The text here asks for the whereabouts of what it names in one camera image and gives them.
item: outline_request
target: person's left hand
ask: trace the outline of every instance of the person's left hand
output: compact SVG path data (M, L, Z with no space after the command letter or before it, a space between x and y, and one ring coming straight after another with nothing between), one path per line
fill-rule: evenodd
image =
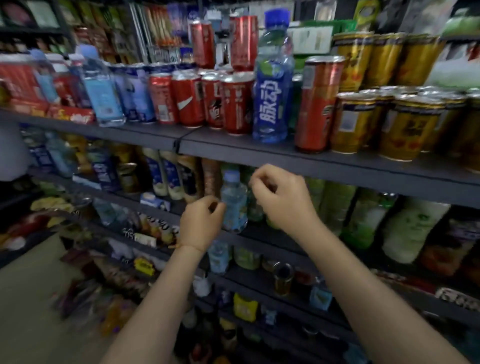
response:
M205 196L188 204L180 219L180 246L192 246L206 252L220 232L225 208L226 205L214 196Z

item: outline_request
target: blue bottle cap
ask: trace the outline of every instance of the blue bottle cap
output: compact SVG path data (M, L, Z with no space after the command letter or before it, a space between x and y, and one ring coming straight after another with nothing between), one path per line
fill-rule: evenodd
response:
M96 60L99 59L98 50L95 46L91 46L90 44L80 44L76 48L76 53L80 53L84 57L93 58Z
M223 179L225 182L238 183L240 182L240 171L238 170L226 170Z
M287 8L277 8L265 12L265 28L290 24L290 11Z
M43 53L41 50L39 50L37 48L32 48L30 50L30 55L36 61L44 61L44 60L47 59L47 57L45 56L45 53Z

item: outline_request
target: gold tin can on lower shelf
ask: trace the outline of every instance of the gold tin can on lower shelf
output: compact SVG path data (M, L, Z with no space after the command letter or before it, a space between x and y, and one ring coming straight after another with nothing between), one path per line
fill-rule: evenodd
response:
M394 83L409 86L423 85L444 49L445 43L439 36L408 35L400 55L400 66L394 77Z
M445 103L445 109L440 114L437 124L423 144L422 153L428 153L438 146L439 142L446 136L446 133L452 130L452 126L460 122L460 117L467 105L467 97L441 91L420 92L419 96L435 98Z
M379 154L403 162L412 161L437 124L444 103L423 96L397 95L380 136Z
M480 132L480 93L467 95L467 110L463 123L453 139L448 155L459 157L476 142Z
M396 86L383 86L380 89L362 90L360 93L375 97L375 108L373 109L363 144L366 147L376 148L387 112L395 99Z
M375 34L370 64L363 81L366 87L388 85L398 63L405 33Z
M338 94L330 135L334 152L358 152L367 134L373 109L375 97L371 95L350 92Z
M373 32L337 33L332 37L332 54L345 57L340 92L360 89L372 54Z

